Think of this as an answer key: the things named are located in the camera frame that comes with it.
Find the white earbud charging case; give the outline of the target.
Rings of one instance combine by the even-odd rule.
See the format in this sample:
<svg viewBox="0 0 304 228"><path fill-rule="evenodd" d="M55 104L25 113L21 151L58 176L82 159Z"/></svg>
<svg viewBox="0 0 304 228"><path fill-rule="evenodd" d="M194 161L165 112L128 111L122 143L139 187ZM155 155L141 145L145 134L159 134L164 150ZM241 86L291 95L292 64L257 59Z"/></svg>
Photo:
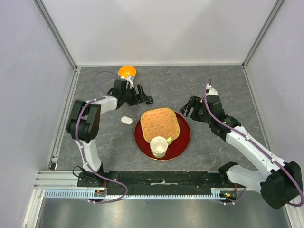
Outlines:
<svg viewBox="0 0 304 228"><path fill-rule="evenodd" d="M121 122L122 122L123 124L126 124L126 125L131 125L131 124L133 123L133 120L132 120L132 118L130 118L130 117L123 116L123 117L121 118Z"/></svg>

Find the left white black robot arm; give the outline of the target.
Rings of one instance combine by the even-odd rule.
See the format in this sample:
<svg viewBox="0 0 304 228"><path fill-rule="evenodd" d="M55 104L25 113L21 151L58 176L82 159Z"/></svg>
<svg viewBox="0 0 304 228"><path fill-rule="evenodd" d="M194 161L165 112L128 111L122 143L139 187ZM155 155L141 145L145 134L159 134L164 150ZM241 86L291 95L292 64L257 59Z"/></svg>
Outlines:
<svg viewBox="0 0 304 228"><path fill-rule="evenodd" d="M101 187L105 183L103 164L95 142L100 117L106 112L119 109L125 103L129 106L141 103L151 105L153 98L146 95L140 84L134 86L130 79L116 79L106 95L90 101L74 102L66 130L75 140L83 161L81 172L77 175L78 187Z"/></svg>

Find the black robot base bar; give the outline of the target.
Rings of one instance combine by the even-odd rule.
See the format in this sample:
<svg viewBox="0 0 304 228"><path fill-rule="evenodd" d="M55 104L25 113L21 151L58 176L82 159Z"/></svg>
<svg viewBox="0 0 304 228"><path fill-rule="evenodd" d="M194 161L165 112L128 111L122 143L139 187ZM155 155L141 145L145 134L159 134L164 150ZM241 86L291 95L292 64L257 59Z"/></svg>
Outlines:
<svg viewBox="0 0 304 228"><path fill-rule="evenodd" d="M78 178L78 187L112 187L115 183L110 184L107 180L99 178L88 171L81 171L73 175ZM204 188L220 188L229 186L224 182L218 172L208 171L107 171L100 175L124 183L128 189L131 185L158 185L170 184L194 187L202 186Z"/></svg>

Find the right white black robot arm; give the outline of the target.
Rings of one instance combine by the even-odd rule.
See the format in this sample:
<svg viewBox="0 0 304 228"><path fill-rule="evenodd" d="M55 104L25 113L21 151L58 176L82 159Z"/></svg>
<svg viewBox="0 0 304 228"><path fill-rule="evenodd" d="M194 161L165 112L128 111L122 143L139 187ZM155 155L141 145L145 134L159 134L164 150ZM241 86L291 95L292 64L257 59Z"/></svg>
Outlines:
<svg viewBox="0 0 304 228"><path fill-rule="evenodd" d="M245 169L235 162L219 168L218 183L228 187L232 183L248 187L261 194L264 201L274 209L280 209L296 197L304 204L303 182L300 166L285 162L255 140L233 116L225 114L217 95L204 98L191 96L180 109L183 116L209 125L211 131L223 141L235 147L257 168Z"/></svg>

